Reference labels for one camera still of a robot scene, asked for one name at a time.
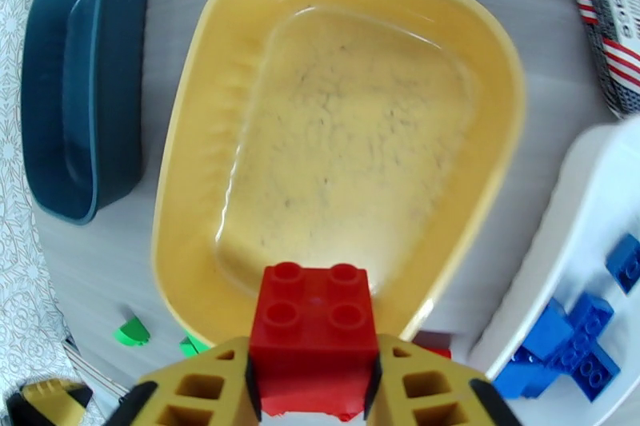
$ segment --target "red brick piece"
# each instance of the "red brick piece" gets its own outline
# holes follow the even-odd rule
[[[362,412],[378,356],[366,271],[267,267],[249,355],[267,414]]]

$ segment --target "white container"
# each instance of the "white container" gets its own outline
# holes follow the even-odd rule
[[[640,116],[586,131],[571,146],[531,248],[468,364],[494,379],[551,297],[568,312],[591,291],[614,308],[598,343],[620,373],[593,403],[570,376],[538,399],[508,401],[525,426],[542,418],[546,426],[600,424],[640,380],[640,284],[625,295],[605,267],[625,233],[638,237],[639,216]]]

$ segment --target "dark teal bowl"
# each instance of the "dark teal bowl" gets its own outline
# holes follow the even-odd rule
[[[78,225],[142,176],[146,0],[34,0],[22,59],[26,178],[48,213]]]

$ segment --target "black and yellow object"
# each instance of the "black and yellow object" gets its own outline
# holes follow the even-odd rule
[[[392,336],[378,344],[368,426],[520,426],[479,372]],[[248,347],[236,338],[144,376],[105,426],[258,426]]]
[[[77,426],[92,395],[84,384],[43,380],[22,387],[6,408],[13,426]]]

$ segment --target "yellow bowl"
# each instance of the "yellow bowl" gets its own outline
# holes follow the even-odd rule
[[[474,0],[209,0],[176,95],[158,287],[211,344],[267,265],[367,269],[411,337],[468,249],[522,125],[518,55]]]

